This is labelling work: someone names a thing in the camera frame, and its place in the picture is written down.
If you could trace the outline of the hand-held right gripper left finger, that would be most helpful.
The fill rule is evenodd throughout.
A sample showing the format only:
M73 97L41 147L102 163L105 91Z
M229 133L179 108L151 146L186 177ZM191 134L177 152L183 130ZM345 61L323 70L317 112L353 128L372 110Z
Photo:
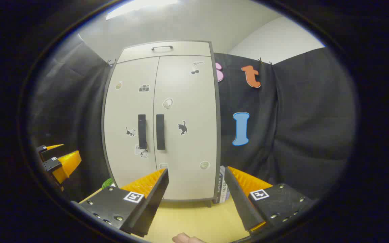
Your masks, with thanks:
M123 188L105 187L82 203L72 201L71 205L100 230L119 238L144 237L168 183L168 169L164 168Z

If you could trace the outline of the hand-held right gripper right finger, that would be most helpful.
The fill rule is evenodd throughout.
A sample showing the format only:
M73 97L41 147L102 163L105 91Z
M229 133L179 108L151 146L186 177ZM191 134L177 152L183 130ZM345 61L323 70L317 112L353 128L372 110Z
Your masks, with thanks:
M280 227L314 204L310 197L287 184L273 186L230 166L224 169L224 181L244 229L250 234Z

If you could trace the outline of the white cabinet door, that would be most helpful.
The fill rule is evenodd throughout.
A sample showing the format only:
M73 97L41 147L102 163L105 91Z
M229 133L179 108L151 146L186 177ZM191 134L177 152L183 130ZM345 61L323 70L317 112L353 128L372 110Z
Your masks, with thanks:
M220 118L215 66L210 56L159 58L153 103L158 166L168 170L167 201L215 197Z
M157 171L153 101L159 58L116 64L104 106L104 143L119 188Z

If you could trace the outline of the white double-door shoe cabinet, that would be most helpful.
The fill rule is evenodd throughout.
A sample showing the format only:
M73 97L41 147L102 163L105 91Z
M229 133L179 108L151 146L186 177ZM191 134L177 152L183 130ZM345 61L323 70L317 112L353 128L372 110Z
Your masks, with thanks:
M221 118L212 42L123 48L106 83L101 123L116 186L165 169L164 200L218 198Z

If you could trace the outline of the white cabinet drawer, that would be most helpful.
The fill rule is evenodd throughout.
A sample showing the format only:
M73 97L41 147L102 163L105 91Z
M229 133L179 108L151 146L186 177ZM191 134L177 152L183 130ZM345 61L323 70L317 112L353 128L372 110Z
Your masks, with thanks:
M124 48L117 63L142 59L147 57L194 55L211 56L212 47L209 42L201 41L167 41L145 43Z

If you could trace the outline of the printed packet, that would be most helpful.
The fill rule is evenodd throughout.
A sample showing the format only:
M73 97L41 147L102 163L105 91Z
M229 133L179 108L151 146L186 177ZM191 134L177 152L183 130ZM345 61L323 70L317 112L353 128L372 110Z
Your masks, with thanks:
M225 181L225 167L223 165L220 166L219 170L219 178L217 185L217 198L213 200L214 204L222 204L230 197L230 192L228 190L227 183Z

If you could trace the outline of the black backdrop cloth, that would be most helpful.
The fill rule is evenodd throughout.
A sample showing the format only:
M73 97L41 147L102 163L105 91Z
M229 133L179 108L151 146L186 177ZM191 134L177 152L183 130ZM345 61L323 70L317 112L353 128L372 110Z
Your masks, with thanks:
M340 178L355 141L352 79L334 54L318 48L274 65L214 53L221 118L220 166L311 199ZM61 185L79 200L111 178L102 142L102 108L112 68L78 35L45 59L28 102L31 145L79 151L75 178Z

